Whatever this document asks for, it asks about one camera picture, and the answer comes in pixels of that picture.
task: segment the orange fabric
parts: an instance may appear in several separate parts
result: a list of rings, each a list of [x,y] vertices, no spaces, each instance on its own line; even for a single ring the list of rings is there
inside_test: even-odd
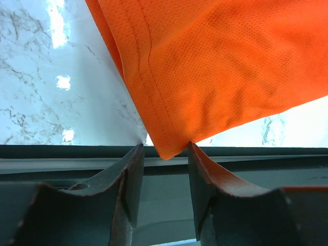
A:
[[[326,0],[86,1],[163,159],[328,95]]]

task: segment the orange shirt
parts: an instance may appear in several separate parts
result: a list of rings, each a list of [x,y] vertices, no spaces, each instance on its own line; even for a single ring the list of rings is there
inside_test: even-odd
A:
[[[163,159],[328,95],[325,0],[86,2]]]

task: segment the stitching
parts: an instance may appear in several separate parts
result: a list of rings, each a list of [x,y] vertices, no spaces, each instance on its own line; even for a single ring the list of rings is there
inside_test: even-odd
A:
[[[169,119],[169,121],[170,121],[171,128],[173,129],[173,132],[174,132],[175,137],[176,137],[176,139],[177,139],[178,137],[177,137],[176,131],[175,131],[174,127],[173,127],[173,124],[172,124],[172,121],[171,121],[171,118],[170,118],[170,115],[169,115],[169,111],[168,111],[168,109],[167,109],[167,107],[166,107],[166,105],[165,105],[165,103],[164,103],[163,97],[162,97],[162,95],[161,95],[161,93],[160,93],[160,91],[159,91],[159,89],[158,89],[158,85],[157,85],[157,83],[156,83],[156,81],[155,81],[155,78],[154,78],[154,75],[153,75],[153,71],[152,71],[151,66],[150,66],[149,59],[150,59],[150,54],[151,54],[151,52],[152,52],[152,47],[153,47],[152,36],[151,36],[151,34],[150,34],[150,26],[149,26],[149,23],[148,23],[148,21],[147,21],[147,19],[146,19],[145,13],[144,13],[144,11],[142,10],[142,6],[141,6],[141,3],[140,3],[140,0],[137,0],[137,1],[138,1],[138,3],[139,3],[140,9],[141,9],[142,16],[143,16],[143,18],[144,18],[144,20],[145,20],[145,22],[146,22],[146,24],[147,24],[147,29],[148,29],[148,33],[149,33],[149,41],[150,41],[150,51],[149,51],[149,54],[148,54],[148,67],[149,67],[149,71],[150,71],[150,74],[152,75],[153,82],[154,82],[154,84],[155,84],[155,86],[156,86],[156,89],[157,89],[157,91],[158,91],[158,95],[159,95],[159,97],[160,97],[160,99],[161,99],[161,101],[162,101],[162,103],[163,103],[164,109],[165,109],[165,111],[166,111],[166,113],[167,113],[167,115],[168,115],[168,119]]]
[[[136,35],[136,33],[135,33],[134,29],[133,29],[133,26],[132,26],[132,23],[131,23],[131,20],[130,20],[130,16],[129,16],[129,14],[128,14],[126,8],[124,7],[123,1],[120,0],[120,3],[121,3],[121,6],[123,7],[123,9],[124,9],[124,11],[125,11],[125,13],[126,13],[126,15],[127,15],[127,17],[128,17],[128,21],[129,21],[129,24],[130,24],[130,27],[131,27],[131,30],[132,30],[132,33],[133,33],[133,37],[134,37],[134,40],[135,40],[136,46],[137,46],[137,55],[138,55],[138,75],[139,75],[139,77],[140,77],[141,80],[144,80],[143,77],[141,76],[141,73],[140,73],[140,50],[139,50],[140,47],[139,47],[139,43],[138,43],[138,40],[137,40],[137,35]],[[165,104],[164,104],[164,101],[163,101],[163,98],[162,98],[161,94],[159,93],[158,86],[157,86],[157,84],[156,84],[156,82],[155,82],[155,79],[154,79],[153,73],[152,73],[151,68],[150,68],[149,58],[150,58],[150,53],[151,53],[151,49],[152,49],[152,41],[151,41],[150,29],[149,29],[149,24],[148,24],[148,22],[147,22],[147,20],[146,20],[145,14],[144,14],[144,12],[142,11],[142,6],[141,6],[139,0],[138,0],[138,3],[139,3],[139,5],[140,5],[140,8],[141,8],[141,12],[142,12],[143,18],[144,18],[144,20],[145,20],[145,22],[146,22],[146,24],[147,24],[147,27],[148,27],[148,33],[149,33],[149,37],[150,37],[150,52],[149,52],[149,55],[148,55],[148,66],[149,66],[149,70],[150,70],[150,72],[151,72],[151,75],[152,75],[152,78],[153,78],[153,82],[154,82],[154,84],[155,84],[155,86],[156,86],[156,88],[157,88],[158,94],[159,94],[159,96],[160,96],[160,98],[161,98],[161,100],[162,100],[162,102],[163,102],[164,108],[165,108],[165,110],[166,110],[166,112],[167,112],[167,114],[168,114],[168,118],[169,118],[169,121],[170,121],[170,124],[171,124],[171,128],[173,129],[173,132],[174,132],[175,136],[177,136],[177,135],[176,135],[176,132],[175,132],[175,129],[172,127],[172,122],[171,122],[171,119],[170,119],[170,116],[169,116],[168,110],[167,110],[167,108],[166,108],[166,106],[165,106]],[[173,150],[172,150],[171,145],[169,145],[169,148],[170,148],[171,154],[173,154]]]

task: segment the white marble surface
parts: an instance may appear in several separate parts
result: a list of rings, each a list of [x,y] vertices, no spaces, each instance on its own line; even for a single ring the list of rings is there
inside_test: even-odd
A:
[[[152,145],[84,0],[0,1],[0,29],[0,144]],[[199,145],[328,147],[328,97]]]

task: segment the marble countertop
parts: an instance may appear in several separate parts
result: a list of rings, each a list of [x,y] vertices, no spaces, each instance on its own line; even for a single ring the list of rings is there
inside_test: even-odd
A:
[[[1,145],[152,145],[84,0],[0,2]],[[327,147],[328,97],[201,146]]]

